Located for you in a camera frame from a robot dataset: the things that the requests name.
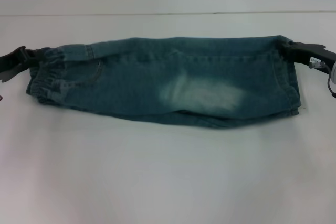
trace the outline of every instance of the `blue denim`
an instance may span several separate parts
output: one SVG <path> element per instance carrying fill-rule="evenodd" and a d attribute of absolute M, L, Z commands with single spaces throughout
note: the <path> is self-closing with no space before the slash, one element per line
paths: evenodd
<path fill-rule="evenodd" d="M 37 51 L 27 93 L 121 119 L 236 127 L 298 114 L 289 39 L 131 38 Z"/>

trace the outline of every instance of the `white backdrop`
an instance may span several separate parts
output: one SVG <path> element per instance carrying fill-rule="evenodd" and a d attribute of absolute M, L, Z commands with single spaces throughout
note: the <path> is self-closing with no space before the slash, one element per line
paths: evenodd
<path fill-rule="evenodd" d="M 336 10 L 334 2 L 0 0 L 0 14 Z M 0 16 L 0 55 L 129 37 L 271 35 L 336 52 L 335 31 L 336 13 Z M 336 99 L 326 74 L 296 69 L 300 115 L 235 130 L 42 106 L 25 94 L 27 71 L 0 83 L 0 223 L 336 223 Z"/>

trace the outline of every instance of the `pocket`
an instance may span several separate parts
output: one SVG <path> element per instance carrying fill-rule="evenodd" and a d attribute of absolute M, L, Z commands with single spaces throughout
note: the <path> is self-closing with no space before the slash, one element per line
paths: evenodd
<path fill-rule="evenodd" d="M 103 59 L 66 63 L 66 86 L 82 87 L 96 83 L 103 71 Z"/>

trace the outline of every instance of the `pant leg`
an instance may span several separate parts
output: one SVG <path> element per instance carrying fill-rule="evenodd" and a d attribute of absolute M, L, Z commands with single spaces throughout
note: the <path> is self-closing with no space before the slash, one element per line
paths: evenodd
<path fill-rule="evenodd" d="M 166 124 L 233 127 L 297 114 L 282 36 L 127 39 L 42 49 L 28 93 L 41 103 Z"/>

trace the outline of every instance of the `white tag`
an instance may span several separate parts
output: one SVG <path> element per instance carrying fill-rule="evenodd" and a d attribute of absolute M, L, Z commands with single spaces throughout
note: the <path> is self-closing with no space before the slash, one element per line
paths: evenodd
<path fill-rule="evenodd" d="M 316 59 L 316 58 L 314 58 L 314 57 L 310 57 L 309 62 L 311 62 L 311 63 L 317 63 L 317 62 L 321 62 L 321 60 Z"/>

